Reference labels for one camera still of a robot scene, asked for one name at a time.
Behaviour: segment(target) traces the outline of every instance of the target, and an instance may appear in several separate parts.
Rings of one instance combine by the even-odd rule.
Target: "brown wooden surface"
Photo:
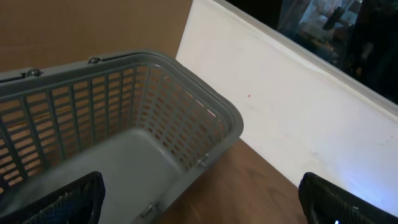
[[[304,224],[296,186],[239,140],[159,223]]]
[[[0,2],[0,72],[150,48],[175,57],[192,0]]]

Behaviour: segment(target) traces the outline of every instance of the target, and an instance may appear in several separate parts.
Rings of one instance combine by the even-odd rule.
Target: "laundry basket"
[[[98,171],[100,223],[151,222],[243,131],[230,102],[157,52],[0,82],[0,218]]]

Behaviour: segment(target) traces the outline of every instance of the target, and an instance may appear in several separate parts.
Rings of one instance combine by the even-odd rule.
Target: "white wall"
[[[398,216],[396,116],[210,0],[194,0],[177,60],[240,110],[242,139],[295,185],[312,171]]]

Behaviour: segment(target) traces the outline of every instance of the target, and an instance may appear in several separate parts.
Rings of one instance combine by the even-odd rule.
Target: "dark glass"
[[[398,0],[227,0],[398,103]]]

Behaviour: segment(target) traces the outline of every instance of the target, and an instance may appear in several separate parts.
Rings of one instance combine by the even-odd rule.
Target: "table top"
[[[304,224],[295,185],[242,140],[198,178],[159,223]]]

